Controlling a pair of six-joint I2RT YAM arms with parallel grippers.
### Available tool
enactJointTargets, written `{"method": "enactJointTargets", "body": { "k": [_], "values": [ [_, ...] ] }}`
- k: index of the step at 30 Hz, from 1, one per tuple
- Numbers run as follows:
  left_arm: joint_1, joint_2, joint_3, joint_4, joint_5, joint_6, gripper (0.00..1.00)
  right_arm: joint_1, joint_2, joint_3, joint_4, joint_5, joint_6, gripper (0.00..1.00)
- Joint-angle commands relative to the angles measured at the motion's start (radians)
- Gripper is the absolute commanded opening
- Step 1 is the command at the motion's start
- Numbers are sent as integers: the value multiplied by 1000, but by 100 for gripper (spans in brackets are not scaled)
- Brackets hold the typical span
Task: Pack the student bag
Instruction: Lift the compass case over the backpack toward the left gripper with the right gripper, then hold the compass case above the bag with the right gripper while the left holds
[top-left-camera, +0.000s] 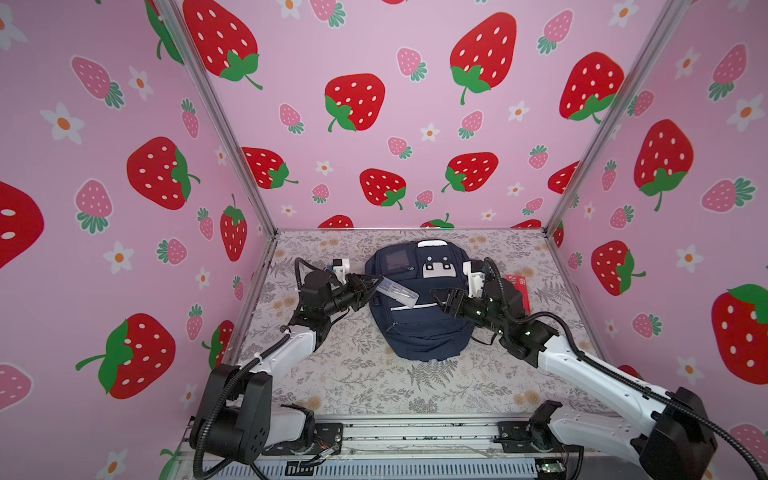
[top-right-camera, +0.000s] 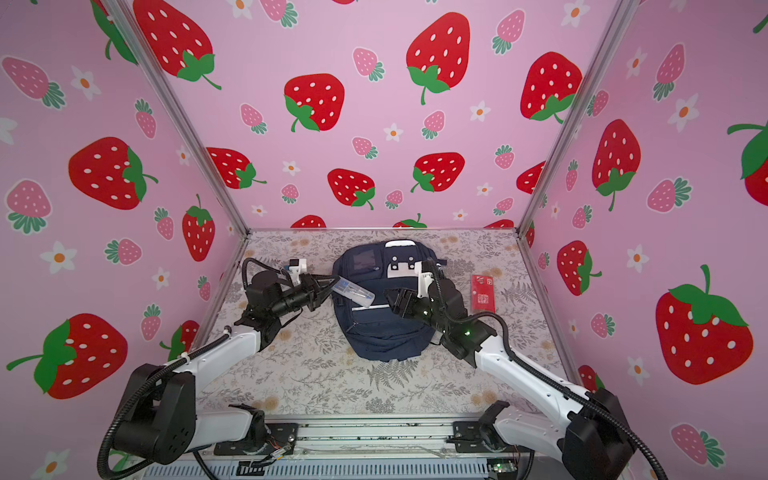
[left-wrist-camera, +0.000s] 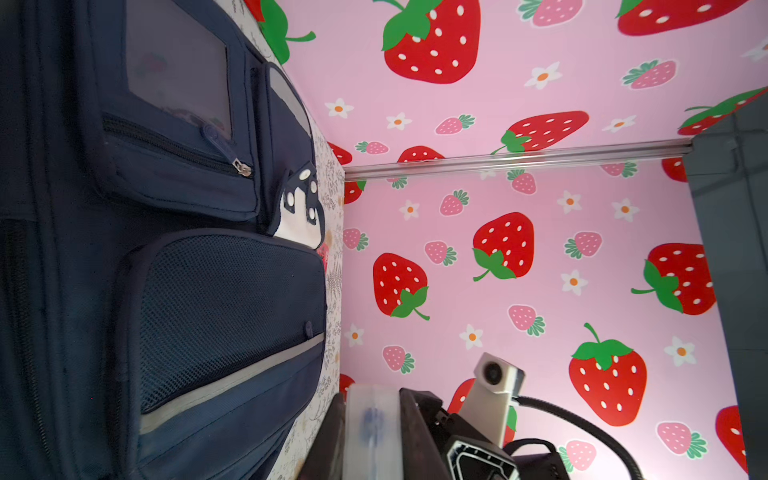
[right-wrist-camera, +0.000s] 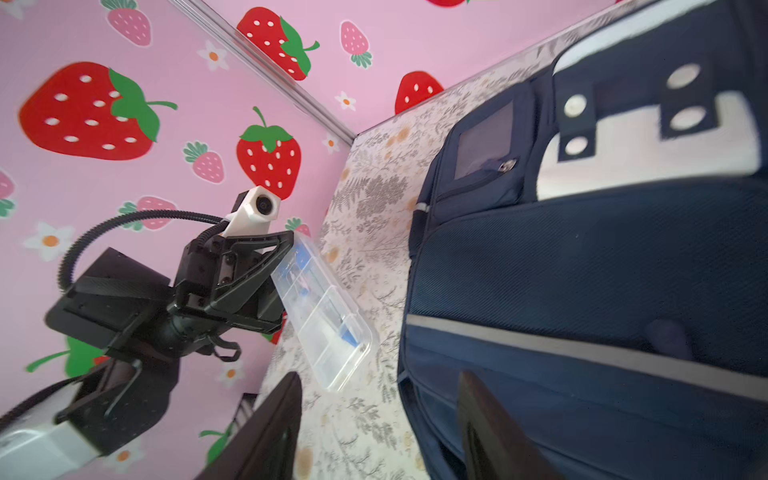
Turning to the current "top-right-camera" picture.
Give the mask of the clear plastic box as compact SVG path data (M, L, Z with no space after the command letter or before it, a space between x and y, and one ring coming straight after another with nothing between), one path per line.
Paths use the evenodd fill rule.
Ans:
M362 308L371 307L375 300L374 293L343 277L338 279L332 290Z

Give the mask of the red card pack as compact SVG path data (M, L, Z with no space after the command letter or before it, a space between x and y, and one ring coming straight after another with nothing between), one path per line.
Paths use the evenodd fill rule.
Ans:
M471 309L473 313L496 312L494 279L486 275L471 278Z

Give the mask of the navy blue student backpack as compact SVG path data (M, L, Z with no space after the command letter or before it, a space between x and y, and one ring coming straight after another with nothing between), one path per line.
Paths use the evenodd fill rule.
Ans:
M396 239L352 247L334 262L338 288L347 294L365 291L353 298L332 294L337 324L356 355L371 361L404 361L431 344L434 330L396 315L386 298L388 289L417 289L421 262L429 258L438 256L424 244Z

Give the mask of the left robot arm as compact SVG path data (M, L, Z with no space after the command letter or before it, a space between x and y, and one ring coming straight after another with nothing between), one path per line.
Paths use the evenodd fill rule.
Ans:
M319 308L340 278L310 274L299 261L282 270L262 264L250 275L253 262L247 258L241 267L247 305L220 337L164 365L144 364L132 372L97 454L101 478L123 479L219 443L247 453L271 447L266 463L283 452L263 411L240 404L200 413L197 397L238 362L265 350L303 310Z

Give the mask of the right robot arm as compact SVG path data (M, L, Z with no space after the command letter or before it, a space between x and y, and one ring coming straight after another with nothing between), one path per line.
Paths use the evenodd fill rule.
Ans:
M489 311L469 314L452 281L388 289L385 296L395 315L440 332L441 345L454 357L501 380L544 414L545 424L531 427L497 415L491 428L504 443L559 459L574 479L617 479L636 453L657 478L666 478L660 460L629 427L614 394L591 392L517 352L507 322Z

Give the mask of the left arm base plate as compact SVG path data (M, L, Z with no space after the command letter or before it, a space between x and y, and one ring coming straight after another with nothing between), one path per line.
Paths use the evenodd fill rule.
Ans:
M267 422L247 433L242 440L217 443L214 455L274 458L291 455L296 445L298 429L297 423Z

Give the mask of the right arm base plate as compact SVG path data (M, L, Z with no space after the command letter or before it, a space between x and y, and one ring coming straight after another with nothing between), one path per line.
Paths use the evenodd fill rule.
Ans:
M445 442L453 445L459 453L528 454L531 452L527 447L506 443L490 424L484 424L478 420L455 421L452 424L452 435Z

